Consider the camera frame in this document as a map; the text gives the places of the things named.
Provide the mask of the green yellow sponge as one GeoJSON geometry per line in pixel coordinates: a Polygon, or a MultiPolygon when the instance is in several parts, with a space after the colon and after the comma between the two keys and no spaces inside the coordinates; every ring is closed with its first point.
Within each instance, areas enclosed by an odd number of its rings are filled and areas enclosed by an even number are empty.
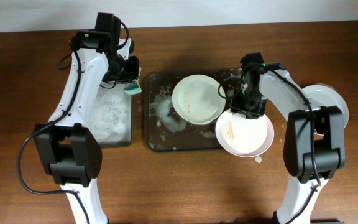
{"type": "Polygon", "coordinates": [[[132,83],[128,83],[124,87],[124,93],[125,94],[127,94],[127,95],[136,95],[136,94],[139,94],[139,93],[142,92],[141,86],[139,84],[141,71],[142,71],[142,69],[139,68],[138,77],[132,83]]]}

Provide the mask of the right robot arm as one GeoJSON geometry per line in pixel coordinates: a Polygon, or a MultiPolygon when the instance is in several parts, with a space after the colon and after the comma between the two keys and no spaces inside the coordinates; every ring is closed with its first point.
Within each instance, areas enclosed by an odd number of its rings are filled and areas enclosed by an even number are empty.
{"type": "Polygon", "coordinates": [[[241,63],[231,114],[260,119],[270,100],[287,121],[283,159],[290,178],[273,223],[309,223],[323,187],[345,163],[342,110],[308,96],[280,63],[241,63]]]}

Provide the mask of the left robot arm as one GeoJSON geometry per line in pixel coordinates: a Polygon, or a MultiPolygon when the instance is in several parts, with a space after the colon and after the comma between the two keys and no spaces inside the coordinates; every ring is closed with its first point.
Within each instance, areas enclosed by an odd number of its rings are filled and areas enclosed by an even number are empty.
{"type": "Polygon", "coordinates": [[[140,93],[134,42],[119,31],[79,31],[70,41],[63,95],[47,124],[36,125],[42,167],[68,197],[77,223],[107,223],[97,178],[104,147],[131,142],[131,98],[140,93]]]}

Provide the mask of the cream plate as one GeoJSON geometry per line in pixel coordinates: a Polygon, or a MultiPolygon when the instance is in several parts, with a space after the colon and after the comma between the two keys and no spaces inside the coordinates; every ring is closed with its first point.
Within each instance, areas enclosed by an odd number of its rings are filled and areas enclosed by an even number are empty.
{"type": "Polygon", "coordinates": [[[226,95],[219,82],[206,75],[190,75],[180,80],[172,93],[175,112],[195,125],[209,124],[224,111],[226,95]]]}

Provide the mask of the pale blue plate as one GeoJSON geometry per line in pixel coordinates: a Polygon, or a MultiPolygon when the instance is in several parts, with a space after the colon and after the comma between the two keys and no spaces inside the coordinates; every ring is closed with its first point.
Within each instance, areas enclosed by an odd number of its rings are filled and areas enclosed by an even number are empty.
{"type": "Polygon", "coordinates": [[[321,103],[325,107],[337,106],[343,115],[344,128],[349,122],[349,108],[342,95],[332,86],[318,83],[309,85],[302,90],[314,101],[321,103]]]}

